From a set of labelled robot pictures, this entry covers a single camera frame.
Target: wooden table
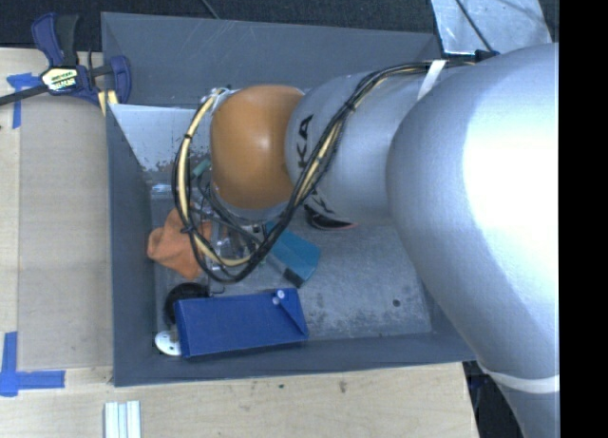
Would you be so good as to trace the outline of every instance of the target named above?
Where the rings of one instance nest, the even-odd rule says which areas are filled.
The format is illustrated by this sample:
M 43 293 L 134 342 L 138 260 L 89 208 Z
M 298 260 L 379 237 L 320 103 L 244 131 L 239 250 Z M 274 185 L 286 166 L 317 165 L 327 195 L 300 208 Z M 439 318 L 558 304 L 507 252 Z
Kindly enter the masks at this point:
M 36 50 L 0 48 L 0 95 L 12 92 L 7 75 L 45 67 Z M 47 115 L 63 102 L 45 99 Z M 11 119 L 12 106 L 0 107 L 0 348 L 17 330 L 20 274 L 21 146 Z M 130 400 L 141 402 L 145 438 L 479 436 L 459 363 L 128 389 L 111 377 L 110 366 L 68 369 L 64 389 L 0 397 L 0 437 L 101 437 L 104 404 Z

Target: blue clamp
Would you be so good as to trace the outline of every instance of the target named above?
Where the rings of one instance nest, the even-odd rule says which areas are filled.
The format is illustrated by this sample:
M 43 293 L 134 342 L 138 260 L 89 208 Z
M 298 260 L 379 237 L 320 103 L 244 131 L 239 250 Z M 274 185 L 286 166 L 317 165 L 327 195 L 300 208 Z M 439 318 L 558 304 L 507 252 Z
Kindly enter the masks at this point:
M 21 73 L 19 75 L 10 75 L 7 77 L 7 82 L 12 86 L 16 92 L 22 88 L 30 88 L 33 86 L 39 86 L 42 84 L 40 78 L 32 75 L 31 73 Z M 21 101 L 15 102 L 15 106 L 12 110 L 12 128 L 16 129 L 21 126 Z
M 14 397 L 19 390 L 64 388 L 66 371 L 17 371 L 17 332 L 4 335 L 0 396 Z
M 91 71 L 78 64 L 78 55 L 74 50 L 74 32 L 79 21 L 75 14 L 57 14 L 48 12 L 36 19 L 31 25 L 31 35 L 36 47 L 48 60 L 48 71 L 57 67 L 75 69 L 76 83 L 69 88 L 50 89 L 51 95 L 70 95 L 99 106 L 100 89 L 95 86 Z M 114 90 L 121 104 L 126 103 L 131 93 L 131 74 L 129 63 L 124 56 L 110 58 L 114 75 Z

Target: white strap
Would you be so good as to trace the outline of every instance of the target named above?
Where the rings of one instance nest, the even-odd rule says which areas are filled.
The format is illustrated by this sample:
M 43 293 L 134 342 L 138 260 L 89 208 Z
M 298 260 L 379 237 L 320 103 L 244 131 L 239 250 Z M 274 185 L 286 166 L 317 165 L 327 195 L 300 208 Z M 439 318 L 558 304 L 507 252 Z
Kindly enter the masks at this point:
M 437 81 L 441 70 L 444 69 L 446 63 L 446 60 L 435 60 L 433 63 L 430 64 L 427 76 L 422 82 L 422 86 L 420 87 L 420 91 L 418 92 L 418 100 L 422 99 L 430 92 L 430 90 L 435 85 L 435 82 Z
M 497 384 L 507 386 L 512 390 L 521 390 L 529 394 L 551 394 L 560 390 L 560 375 L 546 377 L 544 379 L 521 379 L 506 373 L 489 371 L 482 364 L 477 362 L 480 369 L 489 375 Z

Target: blue rectangular object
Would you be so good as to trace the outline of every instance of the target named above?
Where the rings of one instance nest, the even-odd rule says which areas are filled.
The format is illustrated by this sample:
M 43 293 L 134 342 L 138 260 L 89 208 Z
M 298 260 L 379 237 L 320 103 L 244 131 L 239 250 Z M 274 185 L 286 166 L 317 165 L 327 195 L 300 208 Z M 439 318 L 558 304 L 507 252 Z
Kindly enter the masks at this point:
M 271 347 L 308 339 L 297 290 L 175 303 L 181 356 Z
M 266 226 L 272 230 L 275 225 L 269 222 Z M 321 250 L 306 239 L 284 230 L 271 249 L 271 254 L 287 266 L 284 276 L 299 288 L 313 275 Z

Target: blue tape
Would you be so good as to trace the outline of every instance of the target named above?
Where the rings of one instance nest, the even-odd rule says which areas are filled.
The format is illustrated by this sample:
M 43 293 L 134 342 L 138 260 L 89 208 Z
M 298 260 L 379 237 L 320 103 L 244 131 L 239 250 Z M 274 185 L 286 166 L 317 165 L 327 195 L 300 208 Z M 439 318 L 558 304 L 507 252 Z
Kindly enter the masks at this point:
M 23 88 L 30 88 L 32 86 L 41 85 L 40 78 L 32 75 L 31 73 L 20 73 L 18 75 L 10 75 L 7 77 L 7 82 L 12 86 L 15 92 L 20 91 Z M 16 129 L 21 126 L 21 101 L 15 102 L 12 110 L 12 128 Z
M 0 396 L 14 397 L 19 390 L 64 388 L 66 371 L 17 371 L 17 332 L 5 333 L 0 371 Z

